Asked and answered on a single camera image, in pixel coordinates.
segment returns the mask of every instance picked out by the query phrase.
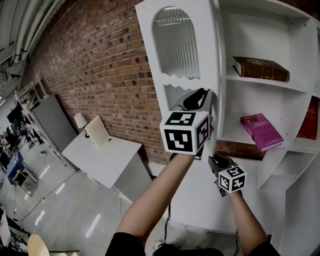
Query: person's right arm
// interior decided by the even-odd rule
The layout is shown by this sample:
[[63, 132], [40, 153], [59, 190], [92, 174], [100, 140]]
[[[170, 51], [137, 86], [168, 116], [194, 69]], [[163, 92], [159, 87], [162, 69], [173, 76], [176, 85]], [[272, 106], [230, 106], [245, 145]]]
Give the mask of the person's right arm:
[[243, 255], [247, 256], [258, 246], [267, 242], [267, 236], [240, 193], [230, 193], [228, 197], [232, 205], [240, 247]]

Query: brown leather book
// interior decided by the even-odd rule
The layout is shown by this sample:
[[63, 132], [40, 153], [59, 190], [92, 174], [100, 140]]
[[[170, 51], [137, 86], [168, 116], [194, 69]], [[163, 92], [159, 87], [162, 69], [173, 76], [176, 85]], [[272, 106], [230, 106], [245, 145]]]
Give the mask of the brown leather book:
[[290, 73], [272, 60], [248, 57], [233, 57], [233, 68], [243, 78], [260, 78], [288, 82]]
[[318, 98], [312, 96], [308, 111], [301, 125], [298, 137], [316, 140], [318, 132]]

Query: person's left arm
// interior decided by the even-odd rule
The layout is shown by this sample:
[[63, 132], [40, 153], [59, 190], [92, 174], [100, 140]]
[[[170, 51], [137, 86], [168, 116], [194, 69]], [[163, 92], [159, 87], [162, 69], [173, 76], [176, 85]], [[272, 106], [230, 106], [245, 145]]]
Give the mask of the person's left arm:
[[152, 185], [131, 205], [117, 232], [131, 234], [145, 246], [194, 159], [194, 155], [177, 154]]

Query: black sleeve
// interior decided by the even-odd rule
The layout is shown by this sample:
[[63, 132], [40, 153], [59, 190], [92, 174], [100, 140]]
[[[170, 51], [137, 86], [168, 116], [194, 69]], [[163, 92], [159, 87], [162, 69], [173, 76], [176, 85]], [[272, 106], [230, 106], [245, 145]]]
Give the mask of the black sleeve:
[[280, 256], [280, 254], [269, 242], [264, 242], [250, 252], [248, 256]]
[[137, 238], [128, 233], [115, 233], [105, 256], [115, 255], [146, 256], [145, 248]]

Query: table lamp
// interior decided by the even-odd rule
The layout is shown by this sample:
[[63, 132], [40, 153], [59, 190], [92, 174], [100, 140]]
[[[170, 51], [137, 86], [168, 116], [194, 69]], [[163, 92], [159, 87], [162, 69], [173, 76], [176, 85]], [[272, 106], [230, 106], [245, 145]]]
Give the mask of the table lamp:
[[[84, 118], [84, 116], [81, 113], [76, 113], [74, 116], [74, 120], [76, 123], [76, 126], [78, 126], [79, 129], [84, 129], [85, 126], [88, 124], [87, 120]], [[85, 137], [89, 138], [89, 135], [87, 132], [85, 132]]]

